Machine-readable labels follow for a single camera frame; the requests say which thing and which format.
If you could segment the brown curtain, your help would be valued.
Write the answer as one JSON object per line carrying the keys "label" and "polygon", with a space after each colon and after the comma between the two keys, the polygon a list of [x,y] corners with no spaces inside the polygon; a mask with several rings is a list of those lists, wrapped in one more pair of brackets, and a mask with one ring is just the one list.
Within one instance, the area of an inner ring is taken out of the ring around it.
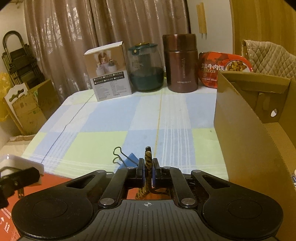
{"label": "brown curtain", "polygon": [[84,53],[122,41],[163,47],[166,34],[190,32],[186,1],[25,1],[29,44],[60,101],[91,89]]}

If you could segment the red instant rice box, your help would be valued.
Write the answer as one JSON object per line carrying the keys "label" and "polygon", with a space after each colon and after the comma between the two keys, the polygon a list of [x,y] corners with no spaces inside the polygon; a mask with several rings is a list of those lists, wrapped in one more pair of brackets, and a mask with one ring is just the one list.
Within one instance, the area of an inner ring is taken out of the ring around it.
{"label": "red instant rice box", "polygon": [[217,76],[221,71],[252,72],[251,63],[242,56],[221,53],[203,52],[198,59],[198,77],[210,88],[217,88]]}

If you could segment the brown metal thermos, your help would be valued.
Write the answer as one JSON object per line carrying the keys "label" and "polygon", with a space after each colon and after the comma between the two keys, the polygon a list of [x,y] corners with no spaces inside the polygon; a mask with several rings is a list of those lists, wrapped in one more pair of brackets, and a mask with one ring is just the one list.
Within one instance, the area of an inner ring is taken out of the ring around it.
{"label": "brown metal thermos", "polygon": [[178,93],[198,89],[198,51],[195,34],[163,35],[166,80]]}

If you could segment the blue white small packet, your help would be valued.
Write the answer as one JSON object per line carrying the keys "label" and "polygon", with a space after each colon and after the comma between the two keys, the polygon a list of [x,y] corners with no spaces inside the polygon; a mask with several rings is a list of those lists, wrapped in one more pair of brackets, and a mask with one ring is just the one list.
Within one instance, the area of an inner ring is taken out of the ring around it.
{"label": "blue white small packet", "polygon": [[292,182],[293,182],[294,186],[296,186],[296,170],[293,171],[291,177],[292,177]]}

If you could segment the green glass jar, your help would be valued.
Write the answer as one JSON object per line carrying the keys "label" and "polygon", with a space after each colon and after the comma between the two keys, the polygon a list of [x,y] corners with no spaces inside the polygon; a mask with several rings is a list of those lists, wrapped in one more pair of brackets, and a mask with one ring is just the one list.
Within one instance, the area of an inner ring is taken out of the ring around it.
{"label": "green glass jar", "polygon": [[164,68],[155,43],[139,43],[128,49],[128,73],[133,87],[139,92],[162,88]]}

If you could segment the cardboard boxes on floor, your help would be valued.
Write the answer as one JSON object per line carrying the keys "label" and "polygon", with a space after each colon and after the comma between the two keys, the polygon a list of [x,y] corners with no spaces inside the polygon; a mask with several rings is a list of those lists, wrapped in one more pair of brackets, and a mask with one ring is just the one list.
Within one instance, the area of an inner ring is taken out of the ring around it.
{"label": "cardboard boxes on floor", "polygon": [[15,85],[4,99],[9,115],[22,135],[36,134],[61,105],[51,80],[32,89],[25,83]]}

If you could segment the wooden door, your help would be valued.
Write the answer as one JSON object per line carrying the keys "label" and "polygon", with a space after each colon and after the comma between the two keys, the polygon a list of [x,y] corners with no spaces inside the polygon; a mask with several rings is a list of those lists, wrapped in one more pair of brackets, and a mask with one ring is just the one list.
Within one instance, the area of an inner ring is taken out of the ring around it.
{"label": "wooden door", "polygon": [[269,41],[295,55],[295,10],[285,1],[230,1],[233,53],[243,40]]}

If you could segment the beige quilted chair cover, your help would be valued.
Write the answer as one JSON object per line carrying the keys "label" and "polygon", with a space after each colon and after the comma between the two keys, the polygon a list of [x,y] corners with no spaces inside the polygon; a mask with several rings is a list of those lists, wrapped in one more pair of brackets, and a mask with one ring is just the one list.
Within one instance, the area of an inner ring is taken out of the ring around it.
{"label": "beige quilted chair cover", "polygon": [[295,56],[272,42],[243,40],[241,53],[255,73],[295,79]]}

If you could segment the blue binder clip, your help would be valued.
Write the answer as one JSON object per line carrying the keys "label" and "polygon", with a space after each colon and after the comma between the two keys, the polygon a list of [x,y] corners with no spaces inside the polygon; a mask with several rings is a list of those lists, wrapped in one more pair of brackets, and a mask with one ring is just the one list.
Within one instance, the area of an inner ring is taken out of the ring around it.
{"label": "blue binder clip", "polygon": [[135,168],[138,166],[139,159],[133,153],[128,156],[124,154],[120,146],[115,147],[112,153],[114,155],[112,163],[117,165],[118,170],[128,167]]}

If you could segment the brown cardboard box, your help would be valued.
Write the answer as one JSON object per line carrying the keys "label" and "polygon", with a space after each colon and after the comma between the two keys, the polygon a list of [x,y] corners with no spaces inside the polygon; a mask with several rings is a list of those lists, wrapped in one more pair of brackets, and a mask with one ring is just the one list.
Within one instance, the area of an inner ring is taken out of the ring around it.
{"label": "brown cardboard box", "polygon": [[214,127],[229,180],[275,199],[279,240],[295,240],[295,79],[218,73]]}

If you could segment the white product box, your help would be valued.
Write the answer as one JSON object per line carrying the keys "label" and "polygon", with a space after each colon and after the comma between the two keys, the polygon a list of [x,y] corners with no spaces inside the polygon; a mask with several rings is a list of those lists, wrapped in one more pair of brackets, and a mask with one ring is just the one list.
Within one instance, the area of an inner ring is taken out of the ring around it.
{"label": "white product box", "polygon": [[132,94],[122,41],[87,50],[84,60],[97,101]]}

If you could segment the wooden sticks on wall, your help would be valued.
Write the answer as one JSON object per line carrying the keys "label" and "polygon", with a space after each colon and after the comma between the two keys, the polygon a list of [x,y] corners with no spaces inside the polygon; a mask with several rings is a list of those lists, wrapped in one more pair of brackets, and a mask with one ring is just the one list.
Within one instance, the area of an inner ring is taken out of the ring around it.
{"label": "wooden sticks on wall", "polygon": [[196,5],[196,8],[197,8],[197,15],[198,15],[199,33],[203,36],[207,34],[207,24],[206,24],[204,3],[200,2],[199,4]]}

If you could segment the checkered table cloth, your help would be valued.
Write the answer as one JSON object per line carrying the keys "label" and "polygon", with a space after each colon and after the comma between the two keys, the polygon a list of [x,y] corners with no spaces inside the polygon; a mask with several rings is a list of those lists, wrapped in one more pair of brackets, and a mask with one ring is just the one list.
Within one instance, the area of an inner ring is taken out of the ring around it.
{"label": "checkered table cloth", "polygon": [[215,104],[216,90],[207,87],[191,93],[164,87],[101,102],[93,90],[76,92],[42,126],[23,157],[42,163],[47,173],[76,178],[116,170],[116,147],[138,158],[151,147],[161,166],[228,179],[214,129]]}

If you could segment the yellow plastic bag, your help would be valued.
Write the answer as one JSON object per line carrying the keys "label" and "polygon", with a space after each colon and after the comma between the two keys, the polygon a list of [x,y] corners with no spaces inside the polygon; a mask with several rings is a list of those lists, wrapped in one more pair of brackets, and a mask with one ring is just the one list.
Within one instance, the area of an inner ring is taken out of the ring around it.
{"label": "yellow plastic bag", "polygon": [[6,106],[6,100],[4,97],[8,94],[8,91],[13,87],[10,76],[8,73],[0,73],[0,122],[4,122],[8,119],[9,112]]}

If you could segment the white power plug adapter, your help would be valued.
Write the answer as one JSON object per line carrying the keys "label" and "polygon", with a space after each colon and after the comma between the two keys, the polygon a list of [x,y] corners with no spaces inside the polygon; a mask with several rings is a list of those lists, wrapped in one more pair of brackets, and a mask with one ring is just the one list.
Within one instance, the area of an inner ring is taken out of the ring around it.
{"label": "white power plug adapter", "polygon": [[[38,171],[40,172],[39,181],[32,185],[40,185],[42,183],[42,177],[44,176],[43,164],[30,161],[28,159],[25,159],[16,155],[12,155],[12,154],[6,154],[1,156],[1,178],[9,174],[16,173],[18,171],[25,170],[31,167],[38,169]],[[15,193],[18,194],[19,199],[25,196],[24,188],[15,191]]]}

